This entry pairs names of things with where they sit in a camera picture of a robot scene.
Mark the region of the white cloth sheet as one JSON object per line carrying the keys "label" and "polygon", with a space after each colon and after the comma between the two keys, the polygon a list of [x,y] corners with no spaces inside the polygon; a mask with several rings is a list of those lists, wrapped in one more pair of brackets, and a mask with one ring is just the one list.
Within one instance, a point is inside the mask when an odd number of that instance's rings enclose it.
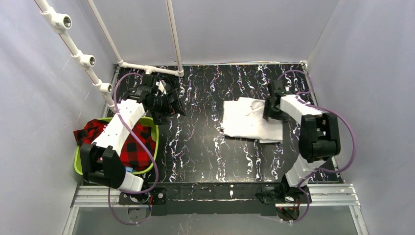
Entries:
{"label": "white cloth sheet", "polygon": [[258,140],[260,143],[283,141],[283,122],[264,119],[265,101],[240,97],[223,102],[221,131],[225,136]]}

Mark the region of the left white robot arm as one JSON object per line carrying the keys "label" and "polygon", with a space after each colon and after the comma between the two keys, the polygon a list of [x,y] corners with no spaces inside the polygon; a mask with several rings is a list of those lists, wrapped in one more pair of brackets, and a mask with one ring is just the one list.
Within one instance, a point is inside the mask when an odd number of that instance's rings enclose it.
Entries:
{"label": "left white robot arm", "polygon": [[143,189],[144,180],[128,172],[121,160],[122,147],[129,136],[135,138],[142,147],[154,169],[157,165],[153,154],[133,132],[133,127],[150,113],[155,125],[167,123],[173,115],[185,115],[179,98],[179,79],[161,73],[143,74],[141,83],[129,89],[119,103],[115,104],[115,114],[103,132],[80,146],[82,176],[92,184],[107,186],[128,194],[150,192],[156,183]]}

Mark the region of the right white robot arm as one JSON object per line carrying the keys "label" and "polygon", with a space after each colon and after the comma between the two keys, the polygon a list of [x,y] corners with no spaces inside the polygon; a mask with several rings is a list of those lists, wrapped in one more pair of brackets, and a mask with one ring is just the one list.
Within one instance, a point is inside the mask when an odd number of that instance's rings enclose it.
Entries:
{"label": "right white robot arm", "polygon": [[263,118],[287,121],[300,125],[299,156],[275,187],[260,188],[256,197],[264,204],[307,199],[308,181],[329,158],[341,150],[337,116],[311,107],[299,95],[285,89],[281,80],[268,83],[269,96],[265,100]]}

